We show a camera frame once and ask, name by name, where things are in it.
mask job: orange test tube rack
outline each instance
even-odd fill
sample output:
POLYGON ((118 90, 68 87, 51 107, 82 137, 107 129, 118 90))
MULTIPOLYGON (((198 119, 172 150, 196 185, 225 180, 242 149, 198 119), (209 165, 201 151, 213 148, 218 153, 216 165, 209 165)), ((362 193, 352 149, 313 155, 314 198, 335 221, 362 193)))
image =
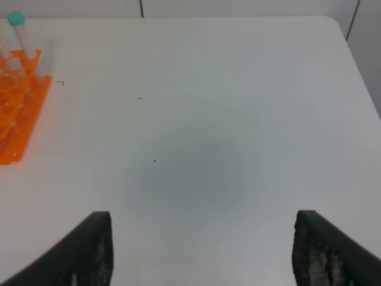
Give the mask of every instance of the orange test tube rack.
POLYGON ((35 77, 41 51, 28 59, 23 51, 12 51, 13 57, 0 63, 0 165, 23 158, 38 114, 48 93, 52 77, 35 77), (20 59, 22 68, 10 70, 7 62, 20 59))

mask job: teal tube cap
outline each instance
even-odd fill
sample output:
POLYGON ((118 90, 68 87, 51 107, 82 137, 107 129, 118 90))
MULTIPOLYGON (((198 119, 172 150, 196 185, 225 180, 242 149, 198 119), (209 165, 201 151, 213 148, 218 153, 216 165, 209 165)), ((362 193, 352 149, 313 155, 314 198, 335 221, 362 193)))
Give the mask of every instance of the teal tube cap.
POLYGON ((25 16, 21 11, 13 11, 7 15, 8 23, 12 27, 21 26, 25 24, 25 16))

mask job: white tabletop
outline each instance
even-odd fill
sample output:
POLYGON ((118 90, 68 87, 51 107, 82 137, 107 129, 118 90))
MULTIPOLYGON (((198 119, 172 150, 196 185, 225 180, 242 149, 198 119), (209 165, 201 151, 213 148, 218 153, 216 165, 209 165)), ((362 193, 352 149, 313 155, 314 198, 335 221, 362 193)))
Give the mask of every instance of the white tabletop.
POLYGON ((299 209, 381 255, 381 124, 333 20, 27 24, 65 85, 0 167, 0 281, 95 210, 112 285, 295 285, 299 209))

